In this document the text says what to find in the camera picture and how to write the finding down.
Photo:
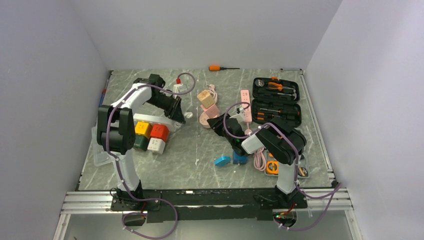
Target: table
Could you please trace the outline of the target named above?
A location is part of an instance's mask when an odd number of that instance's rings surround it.
[[[202,113],[197,94],[214,84],[218,93],[217,106],[221,113],[232,104],[240,102],[240,90],[252,90],[256,77],[275,76],[279,79],[294,81],[299,85],[302,111],[300,129],[307,140],[304,152],[307,155],[310,178],[301,179],[302,188],[330,187],[328,159],[322,147],[319,130],[314,122],[313,110],[307,96],[302,72],[298,70],[280,71],[272,69],[237,69],[210,72],[205,69],[129,69],[114,70],[103,104],[110,105],[122,97],[137,78],[148,78],[150,74],[159,74],[166,81],[166,88],[172,89],[176,77],[181,72],[190,72],[198,81],[194,90],[181,96],[183,113],[192,112],[193,117],[186,124],[169,135],[162,155],[150,151],[133,150],[134,165],[144,189],[216,189],[216,188],[273,188],[276,176],[267,176],[253,166],[253,157],[249,156],[246,165],[216,167],[214,159],[232,156],[230,143],[218,136],[213,130],[202,127],[199,115]],[[181,78],[184,84],[191,84],[188,76]],[[145,104],[133,113],[163,116],[163,110]],[[79,190],[109,190],[117,186],[117,178],[111,163],[94,166],[91,147],[81,173]]]

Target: white cube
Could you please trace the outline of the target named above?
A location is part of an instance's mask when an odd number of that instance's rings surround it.
[[[150,150],[157,154],[164,153],[165,148],[165,142],[160,138],[150,138],[150,141],[148,142],[147,150]]]

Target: pink block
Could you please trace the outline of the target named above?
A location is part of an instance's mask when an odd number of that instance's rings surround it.
[[[200,105],[201,109],[206,113],[206,115],[213,119],[220,115],[220,109],[214,104],[206,109],[202,104]]]

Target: orange cube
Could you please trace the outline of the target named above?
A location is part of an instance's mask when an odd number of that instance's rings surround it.
[[[168,140],[169,134],[170,134],[170,131],[168,130],[167,126],[155,124],[153,125],[153,128],[151,129],[150,137],[156,138],[156,139],[162,139],[164,142],[166,142]]]

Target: yellow cube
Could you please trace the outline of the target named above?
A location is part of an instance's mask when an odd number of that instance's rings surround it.
[[[148,122],[137,122],[135,126],[135,134],[145,136],[150,139],[150,132],[152,131],[152,125]]]

